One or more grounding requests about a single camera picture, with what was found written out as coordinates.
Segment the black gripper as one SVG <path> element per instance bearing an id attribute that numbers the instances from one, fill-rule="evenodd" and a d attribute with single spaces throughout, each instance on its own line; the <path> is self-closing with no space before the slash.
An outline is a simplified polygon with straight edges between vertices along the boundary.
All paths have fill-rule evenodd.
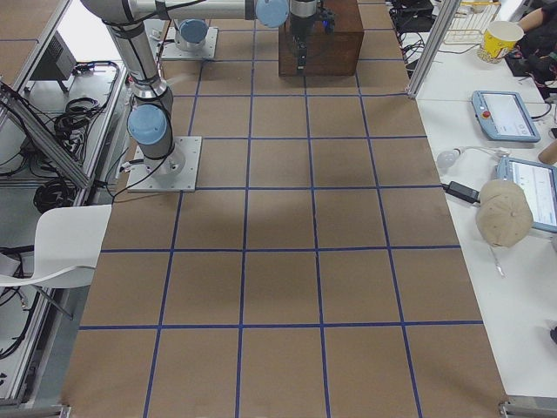
<path id="1" fill-rule="evenodd" d="M 314 0 L 291 0 L 290 29 L 296 42 L 296 72 L 304 73 L 306 67 L 306 42 L 314 20 Z"/>

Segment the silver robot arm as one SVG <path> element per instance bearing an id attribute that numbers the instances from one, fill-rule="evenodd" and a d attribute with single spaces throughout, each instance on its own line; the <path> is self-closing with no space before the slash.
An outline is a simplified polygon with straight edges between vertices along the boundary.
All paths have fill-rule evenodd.
<path id="1" fill-rule="evenodd" d="M 128 117 L 128 132 L 144 156 L 149 174 L 179 172 L 185 156 L 175 146 L 171 126 L 173 96 L 158 72 L 156 60 L 145 32 L 144 21 L 179 21 L 178 33 L 190 44 L 188 24 L 205 19 L 259 20 L 277 28 L 290 21 L 298 40 L 305 41 L 304 30 L 317 17 L 317 1 L 84 1 L 84 7 L 107 27 L 133 80 L 136 107 Z"/>
<path id="2" fill-rule="evenodd" d="M 209 26 L 202 19 L 175 20 L 175 44 L 182 51 L 196 51 L 205 45 Z"/>

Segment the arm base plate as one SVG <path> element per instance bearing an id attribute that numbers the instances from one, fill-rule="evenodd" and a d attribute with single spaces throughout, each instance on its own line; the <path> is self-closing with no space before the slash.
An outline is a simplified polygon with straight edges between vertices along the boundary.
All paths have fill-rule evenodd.
<path id="1" fill-rule="evenodd" d="M 196 190 L 202 138 L 178 136 L 174 150 L 161 166 L 159 162 L 144 159 L 137 145 L 134 159 L 142 159 L 129 171 L 126 186 L 130 192 L 194 192 Z"/>
<path id="2" fill-rule="evenodd" d="M 179 39 L 177 30 L 170 27 L 167 36 L 162 44 L 162 52 L 159 57 L 162 60 L 173 61 L 202 61 L 213 60 L 217 48 L 218 28 L 210 27 L 201 43 L 189 43 Z"/>

